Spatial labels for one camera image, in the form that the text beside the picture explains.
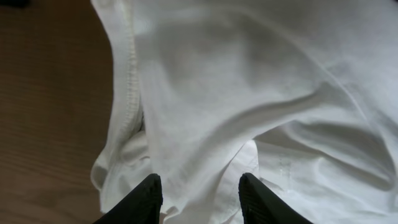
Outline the white printed t-shirt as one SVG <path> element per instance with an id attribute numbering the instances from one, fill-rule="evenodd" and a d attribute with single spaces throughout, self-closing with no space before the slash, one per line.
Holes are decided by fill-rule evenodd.
<path id="1" fill-rule="evenodd" d="M 114 69 L 103 213 L 156 173 L 164 223 L 241 223 L 250 172 L 313 223 L 397 222 L 396 1 L 93 7 Z"/>

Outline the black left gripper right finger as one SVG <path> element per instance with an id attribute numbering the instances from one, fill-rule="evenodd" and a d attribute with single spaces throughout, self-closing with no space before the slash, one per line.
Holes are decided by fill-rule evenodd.
<path id="1" fill-rule="evenodd" d="M 239 180 L 244 224 L 312 224 L 251 173 Z"/>

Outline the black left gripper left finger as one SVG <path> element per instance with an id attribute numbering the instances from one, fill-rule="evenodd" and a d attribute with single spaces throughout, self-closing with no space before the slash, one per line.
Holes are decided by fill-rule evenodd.
<path id="1" fill-rule="evenodd" d="M 159 224 L 162 202 L 161 178 L 150 174 L 93 224 Z"/>

